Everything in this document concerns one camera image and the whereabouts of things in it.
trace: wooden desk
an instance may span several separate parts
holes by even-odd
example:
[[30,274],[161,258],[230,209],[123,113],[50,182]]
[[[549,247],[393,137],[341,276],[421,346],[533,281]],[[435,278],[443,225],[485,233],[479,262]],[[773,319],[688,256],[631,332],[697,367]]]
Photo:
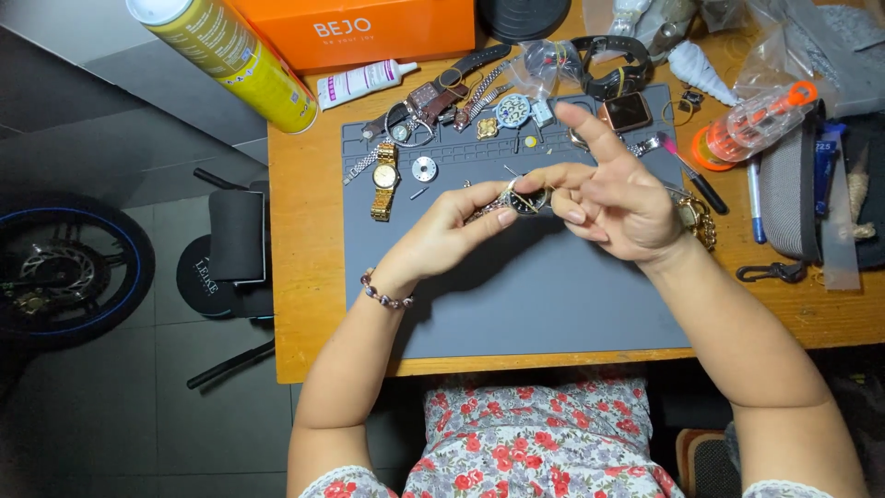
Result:
[[[568,19],[550,37],[570,39],[584,35],[581,2],[572,2]],[[690,37],[706,52],[730,86],[741,68],[743,53],[754,33],[707,35],[700,27]],[[420,64],[420,71],[404,77],[402,86],[374,93],[320,115],[302,135],[284,135],[269,128],[271,221],[273,231],[273,299],[276,310],[276,364],[280,383],[304,381],[311,362],[344,317],[344,233],[342,221],[341,125],[369,120],[402,100],[413,88],[435,78],[454,60]],[[304,78],[316,88],[318,76]],[[667,82],[671,93],[681,83],[666,65],[654,82]],[[695,133],[726,107],[708,97],[689,123],[677,128],[677,141],[687,150]],[[742,265],[785,261],[770,245],[753,241],[746,171],[705,173],[731,208],[716,216],[719,242],[714,255],[734,273]],[[826,292],[811,278],[801,284],[766,280],[747,287],[762,300],[807,348],[851,346],[885,341],[885,272],[861,277],[862,292]],[[390,375],[422,375],[474,370],[637,362],[692,356],[690,348],[606,351],[578,354],[523,354],[410,359],[391,362]]]

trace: gold wristwatch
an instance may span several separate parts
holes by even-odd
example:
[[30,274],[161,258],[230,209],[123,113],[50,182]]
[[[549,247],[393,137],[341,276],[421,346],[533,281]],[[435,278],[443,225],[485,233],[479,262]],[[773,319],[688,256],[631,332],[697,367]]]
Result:
[[396,171],[396,147],[393,144],[378,144],[378,166],[372,172],[372,181],[375,182],[372,219],[386,222],[390,219],[393,191],[399,183],[399,172]]

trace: pink brush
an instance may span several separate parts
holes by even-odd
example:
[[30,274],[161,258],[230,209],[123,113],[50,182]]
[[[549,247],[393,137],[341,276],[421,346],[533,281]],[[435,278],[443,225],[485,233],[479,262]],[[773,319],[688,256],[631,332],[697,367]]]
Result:
[[673,141],[672,138],[663,131],[659,131],[655,134],[660,141],[661,146],[667,149],[673,157],[679,160],[679,163],[682,167],[682,171],[685,172],[685,175],[691,180],[691,182],[697,187],[697,189],[701,192],[701,195],[707,199],[707,202],[710,203],[710,207],[713,208],[713,211],[719,214],[725,214],[728,212],[728,206],[726,206],[725,202],[719,196],[718,193],[713,189],[712,185],[707,182],[707,179],[704,178],[703,175],[697,172],[691,165],[686,162],[681,155],[679,155],[679,151],[676,149],[676,142]]

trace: gray pouch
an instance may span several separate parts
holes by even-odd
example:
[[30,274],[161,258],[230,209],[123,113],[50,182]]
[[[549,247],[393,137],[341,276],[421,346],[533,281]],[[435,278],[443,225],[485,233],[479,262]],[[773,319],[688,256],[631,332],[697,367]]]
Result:
[[762,152],[759,200],[762,226],[778,253],[799,261],[820,261],[814,216],[814,149],[818,123],[824,119],[818,102],[777,144]]

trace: silicone repair mat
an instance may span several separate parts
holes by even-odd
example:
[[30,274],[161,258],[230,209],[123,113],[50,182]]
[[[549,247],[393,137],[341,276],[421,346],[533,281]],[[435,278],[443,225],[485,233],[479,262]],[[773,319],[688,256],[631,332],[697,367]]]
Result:
[[[643,94],[655,121],[627,132],[627,144],[657,131],[675,138],[673,127],[659,121],[661,107],[670,100],[667,86],[650,85]],[[559,100],[585,105],[596,114],[592,97],[554,97],[550,106]],[[513,146],[517,133],[513,129],[502,128],[497,137],[477,141],[475,122],[492,115],[491,111],[481,113],[464,133],[446,126],[427,145],[398,148],[397,168],[403,179],[396,187],[389,222],[377,222],[369,216],[375,195],[374,165],[343,187],[348,305],[363,291],[359,278],[366,268],[374,267],[443,191],[460,189],[465,180],[510,180],[512,175],[503,165],[526,173],[563,161],[596,164],[589,153],[572,145],[558,121],[541,130],[542,142],[535,124],[526,123],[519,131],[516,153]],[[666,116],[672,122],[669,106]],[[371,143],[359,140],[364,124],[342,125],[343,174],[378,143],[378,139]],[[426,136],[421,130],[416,133],[418,139]],[[535,136],[539,144],[525,146],[526,136]],[[421,156],[432,158],[439,169],[431,183],[421,183],[412,175],[412,163]],[[642,161],[658,178],[682,185],[677,160],[663,148],[649,152]],[[426,192],[409,200],[425,186],[429,187]],[[397,334],[394,357],[577,353],[689,345],[634,263],[620,261],[596,244],[577,238],[551,210],[545,211],[517,221],[448,273],[421,282],[414,293],[415,307],[405,313]]]

